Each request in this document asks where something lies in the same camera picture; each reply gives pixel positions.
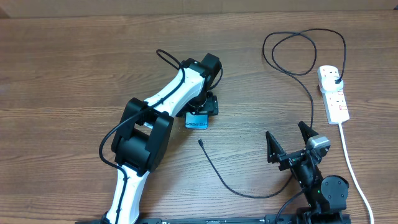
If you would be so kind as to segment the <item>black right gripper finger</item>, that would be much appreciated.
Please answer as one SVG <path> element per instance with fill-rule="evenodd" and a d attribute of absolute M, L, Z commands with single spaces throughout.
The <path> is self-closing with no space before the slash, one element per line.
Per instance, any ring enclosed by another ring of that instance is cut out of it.
<path fill-rule="evenodd" d="M 298 123 L 298 127 L 300 129 L 300 132 L 302 134 L 304 143 L 308 143 L 308 140 L 311 137 L 317 136 L 318 133 L 316 131 L 314 131 L 311 127 L 309 127 L 306 123 L 304 123 L 303 121 L 300 121 Z"/>
<path fill-rule="evenodd" d="M 266 141 L 268 163 L 280 162 L 280 158 L 284 157 L 286 152 L 269 131 L 266 132 Z"/>

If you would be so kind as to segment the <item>Samsung Galaxy smartphone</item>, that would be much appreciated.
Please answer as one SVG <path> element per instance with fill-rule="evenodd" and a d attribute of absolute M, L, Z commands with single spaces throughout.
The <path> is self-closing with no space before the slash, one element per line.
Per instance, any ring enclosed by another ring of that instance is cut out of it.
<path fill-rule="evenodd" d="M 187 129 L 207 129 L 208 115 L 207 114 L 192 115 L 191 113 L 186 113 L 185 127 Z"/>

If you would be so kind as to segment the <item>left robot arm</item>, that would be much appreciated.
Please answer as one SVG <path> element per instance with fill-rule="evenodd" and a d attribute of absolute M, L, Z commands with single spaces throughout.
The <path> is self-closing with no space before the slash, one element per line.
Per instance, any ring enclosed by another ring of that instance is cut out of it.
<path fill-rule="evenodd" d="M 118 177 L 111 208 L 100 223 L 138 222 L 144 185 L 164 157 L 176 117 L 185 118 L 188 129 L 207 129 L 209 118 L 218 114 L 212 89 L 221 80 L 223 67 L 217 56 L 180 62 L 164 50 L 156 53 L 177 74 L 155 95 L 129 100 L 119 124 L 102 140 L 99 156 L 116 168 Z"/>

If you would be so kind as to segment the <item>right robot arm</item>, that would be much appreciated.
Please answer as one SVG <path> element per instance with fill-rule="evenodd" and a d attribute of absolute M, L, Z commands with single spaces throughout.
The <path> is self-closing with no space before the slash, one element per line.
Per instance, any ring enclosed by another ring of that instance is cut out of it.
<path fill-rule="evenodd" d="M 278 163 L 280 171 L 291 171 L 301 188 L 277 214 L 266 215 L 266 223 L 350 223 L 349 215 L 343 214 L 348 198 L 348 181 L 338 175 L 323 177 L 318 168 L 330 149 L 330 140 L 303 121 L 299 122 L 298 127 L 305 146 L 290 154 L 283 150 L 270 132 L 266 132 L 267 161 Z M 295 214 L 283 215 L 288 204 L 300 195 L 305 196 L 308 206 L 298 208 Z"/>

